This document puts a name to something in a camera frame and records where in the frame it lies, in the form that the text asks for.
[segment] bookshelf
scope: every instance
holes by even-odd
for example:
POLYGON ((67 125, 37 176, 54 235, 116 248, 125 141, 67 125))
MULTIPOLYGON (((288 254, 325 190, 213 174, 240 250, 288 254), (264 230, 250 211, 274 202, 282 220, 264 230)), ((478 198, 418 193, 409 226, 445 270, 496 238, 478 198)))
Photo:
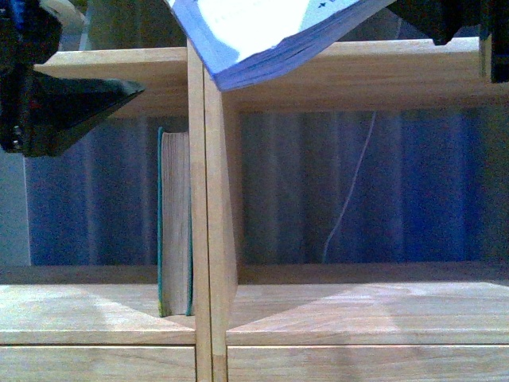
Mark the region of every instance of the bookshelf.
POLYGON ((214 380, 509 378, 504 263, 242 263, 240 114, 507 105, 507 84, 479 78, 478 44, 336 43, 264 84, 189 88, 204 93, 214 380))
POLYGON ((477 45, 338 43, 224 94, 192 49, 56 54, 42 71, 146 85, 114 118, 188 116, 196 316, 157 316, 153 267, 1 269, 0 369, 34 381, 509 378, 506 264, 241 261, 240 113, 508 104, 507 84, 478 77, 477 45))

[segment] open book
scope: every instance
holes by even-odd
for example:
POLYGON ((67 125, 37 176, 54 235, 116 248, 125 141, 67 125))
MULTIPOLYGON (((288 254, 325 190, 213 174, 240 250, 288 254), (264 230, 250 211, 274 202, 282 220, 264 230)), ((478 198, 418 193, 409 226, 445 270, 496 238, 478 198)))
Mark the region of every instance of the open book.
POLYGON ((167 0, 220 91, 283 75, 394 0, 167 0))

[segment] black object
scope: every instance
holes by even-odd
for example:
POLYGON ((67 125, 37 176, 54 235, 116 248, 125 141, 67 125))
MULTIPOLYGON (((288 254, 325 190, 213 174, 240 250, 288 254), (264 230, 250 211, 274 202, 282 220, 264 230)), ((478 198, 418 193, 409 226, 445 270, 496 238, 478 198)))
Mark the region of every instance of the black object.
POLYGON ((130 81, 35 72, 35 64, 56 53, 60 35, 60 23, 42 8, 0 0, 0 145, 6 152, 60 155, 144 90, 130 81))
POLYGON ((480 24, 483 70, 493 83, 509 81, 507 0, 398 0, 387 7, 435 45, 445 45, 463 26, 480 24))

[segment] cable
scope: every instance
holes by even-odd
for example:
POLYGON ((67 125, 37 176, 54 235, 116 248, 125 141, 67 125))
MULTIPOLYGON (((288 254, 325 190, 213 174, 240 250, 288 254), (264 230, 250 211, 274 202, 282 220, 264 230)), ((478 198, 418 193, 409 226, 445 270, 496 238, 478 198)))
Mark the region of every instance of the cable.
MULTIPOLYGON (((393 40, 399 39, 399 34, 401 33, 401 27, 402 27, 402 18, 398 19, 398 26, 396 28, 396 36, 393 40)), ((344 214, 347 211, 347 207, 350 204, 350 200, 352 199, 352 195, 354 192, 354 189, 356 188, 357 183, 357 177, 359 176, 360 167, 363 163, 364 156, 366 154, 367 147, 369 145, 369 142, 371 140, 371 136, 373 135, 373 130, 375 128, 375 120, 376 120, 376 111, 373 111, 371 115, 371 124, 369 126, 369 131, 367 132, 366 140, 364 141, 364 146, 362 151, 360 152, 359 161, 357 161, 356 170, 353 174, 352 183, 350 184, 350 189, 348 191, 348 195, 343 203, 343 208, 341 209, 340 216, 337 218, 336 224, 334 225, 334 228, 332 231, 328 234, 327 240, 325 241, 324 250, 322 252, 321 256, 321 262, 327 263, 328 261, 328 246, 330 245, 330 242, 334 235, 336 234, 336 231, 340 228, 341 222, 343 221, 344 214)))

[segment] curtain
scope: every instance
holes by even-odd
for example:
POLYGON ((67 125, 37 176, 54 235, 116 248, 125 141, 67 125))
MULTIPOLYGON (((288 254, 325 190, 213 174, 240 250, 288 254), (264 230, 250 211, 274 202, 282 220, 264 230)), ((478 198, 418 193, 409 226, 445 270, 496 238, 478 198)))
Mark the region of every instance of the curtain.
MULTIPOLYGON (((171 30, 166 38, 150 35, 169 15, 150 8, 162 2, 146 1, 125 2, 130 12, 97 10, 99 19, 119 21, 91 31, 96 43, 88 48, 175 45, 171 30), (130 28, 138 37, 123 33, 112 42, 118 30, 111 28, 127 25, 127 14, 137 15, 130 28)), ((398 25, 383 10, 343 40, 424 38, 398 25)), ((351 202, 324 255, 372 116, 243 116, 246 263, 462 261, 507 253, 509 117, 486 107, 377 111, 351 202)), ((33 263, 155 263, 157 128, 186 123, 110 119, 61 158, 27 159, 33 263)))
MULTIPOLYGON (((183 45, 169 8, 151 0, 89 1, 84 35, 64 48, 183 45)), ((110 118, 58 158, 25 160, 34 265, 144 265, 157 258, 157 129, 186 119, 110 118)))
MULTIPOLYGON (((457 37, 477 35, 464 28, 457 37)), ((388 10, 343 41, 425 38, 388 10)), ((244 262, 507 256, 503 108, 257 114, 243 119, 244 262)))

